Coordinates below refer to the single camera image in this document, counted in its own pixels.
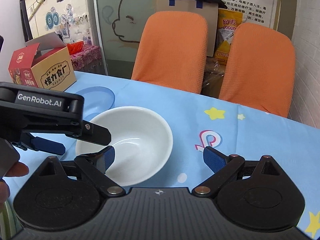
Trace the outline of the person's left hand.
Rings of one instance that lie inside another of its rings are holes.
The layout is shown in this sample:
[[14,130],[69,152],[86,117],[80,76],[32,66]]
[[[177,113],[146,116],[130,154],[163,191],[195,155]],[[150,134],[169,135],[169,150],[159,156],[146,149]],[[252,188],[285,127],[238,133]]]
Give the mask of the person's left hand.
[[[29,173],[29,167],[25,165],[24,163],[17,162],[15,163],[11,169],[5,174],[6,177],[22,177]],[[7,199],[10,196],[10,189],[7,183],[1,179],[0,182],[0,205],[1,210],[3,209],[4,203],[7,201]]]

